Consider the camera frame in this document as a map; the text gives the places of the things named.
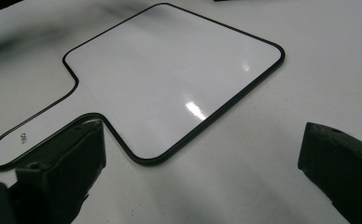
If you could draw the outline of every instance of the black rubber edge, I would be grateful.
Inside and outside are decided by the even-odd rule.
[[[209,116],[206,120],[204,120],[202,123],[200,123],[198,126],[196,126],[192,131],[190,131],[187,135],[185,135],[183,138],[181,138],[178,142],[176,142],[172,147],[170,147],[169,149],[167,149],[164,153],[162,153],[161,155],[159,155],[156,158],[151,158],[151,159],[143,159],[140,158],[138,156],[136,156],[131,149],[127,146],[127,144],[123,141],[123,139],[120,137],[120,135],[118,134],[118,132],[115,130],[115,128],[112,126],[112,124],[109,122],[109,120],[102,114],[100,113],[89,113],[89,114],[85,114],[80,116],[77,119],[74,119],[73,121],[71,121],[69,124],[67,124],[66,126],[64,126],[62,129],[60,129],[58,132],[54,133],[53,135],[51,135],[50,137],[48,137],[46,140],[42,141],[41,143],[39,143],[37,146],[29,149],[28,151],[26,151],[25,153],[23,153],[22,155],[20,155],[18,158],[16,158],[15,160],[4,164],[4,165],[0,165],[0,171],[6,171],[6,170],[10,170],[12,168],[14,168],[16,166],[16,163],[20,162],[23,157],[28,154],[30,151],[34,150],[36,147],[40,146],[41,144],[47,142],[50,140],[50,138],[54,135],[56,135],[57,133],[61,132],[62,130],[68,128],[70,125],[76,125],[79,124],[80,122],[84,122],[87,121],[89,119],[101,119],[105,125],[107,126],[108,130],[114,135],[114,137],[117,139],[118,143],[122,146],[122,148],[124,149],[124,151],[126,152],[126,154],[136,163],[140,164],[140,165],[145,165],[145,166],[152,166],[152,165],[158,165],[164,161],[167,161],[171,156],[173,156],[175,154],[175,152],[177,152],[181,147],[183,147],[184,145],[186,145],[188,142],[190,142],[194,137],[196,137],[199,133],[201,133],[205,128],[207,128],[210,124],[212,124],[215,120],[217,120],[221,115],[223,115],[226,111],[228,111],[233,105],[235,105],[237,102],[239,102],[244,96],[246,96],[247,93],[249,93],[251,90],[253,90],[259,83],[261,83],[266,77],[268,77],[276,68],[278,68],[284,61],[285,59],[285,51],[283,50],[283,48],[275,43],[272,43],[271,41],[265,40],[263,38],[260,38],[258,36],[255,35],[250,35],[249,33],[246,33],[244,31],[238,30],[236,28],[230,27],[226,24],[223,24],[219,21],[214,21],[212,19],[206,18],[202,15],[199,15],[197,13],[188,11],[186,9],[183,9],[181,7],[177,7],[174,6],[172,4],[169,3],[159,3],[156,4],[152,7],[148,7],[145,10],[135,14],[134,16],[130,17],[129,19],[122,21],[121,23],[118,23],[117,25],[109,28],[108,30],[100,33],[99,35],[89,39],[88,41],[76,46],[75,48],[69,50],[64,56],[63,56],[63,64],[66,67],[66,69],[68,70],[68,72],[70,73],[70,75],[73,77],[73,79],[76,81],[76,84],[74,86],[74,88],[72,90],[70,90],[64,97],[62,97],[61,99],[59,99],[58,101],[54,102],[53,104],[49,105],[48,107],[46,107],[45,109],[41,110],[40,112],[38,112],[37,114],[33,115],[32,117],[30,117],[29,119],[27,119],[26,121],[22,122],[21,124],[19,124],[18,126],[16,126],[15,128],[7,131],[6,133],[4,133],[3,135],[0,136],[0,140],[2,138],[4,138],[6,135],[8,135],[9,133],[13,132],[14,130],[18,129],[21,125],[27,123],[28,121],[36,118],[37,116],[41,115],[42,113],[44,113],[45,111],[49,110],[51,107],[55,106],[56,104],[58,104],[59,102],[61,102],[62,100],[64,100],[65,98],[67,98],[68,96],[70,96],[76,89],[79,83],[79,80],[76,76],[76,74],[74,73],[74,71],[71,69],[71,67],[66,63],[65,58],[67,57],[67,55],[72,52],[73,50],[81,47],[82,45],[85,45],[86,43],[92,41],[92,39],[97,38],[100,35],[105,34],[106,32],[116,28],[117,26],[121,25],[122,23],[131,20],[132,18],[150,10],[153,7],[157,7],[157,6],[169,6],[169,7],[175,7],[177,9],[180,9],[182,11],[185,11],[187,13],[190,13],[194,16],[200,17],[202,19],[211,21],[213,23],[216,23],[218,25],[224,26],[226,28],[231,29],[232,31],[235,32],[239,32],[243,35],[247,35],[250,36],[252,38],[255,38],[259,41],[262,41],[266,44],[272,45],[274,47],[276,47],[280,53],[281,56],[279,58],[279,60],[274,63],[271,67],[269,67],[264,73],[262,73],[259,77],[257,77],[254,81],[252,81],[250,84],[248,84],[245,88],[243,88],[241,91],[239,91],[236,95],[234,95],[230,100],[228,100],[225,104],[223,104],[217,111],[215,111],[211,116]]]

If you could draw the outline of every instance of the whiteboard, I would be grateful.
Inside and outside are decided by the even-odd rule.
[[[134,161],[157,164],[251,91],[284,57],[272,42],[179,7],[155,5],[64,56],[75,87],[0,136],[0,169],[87,119],[102,119]]]

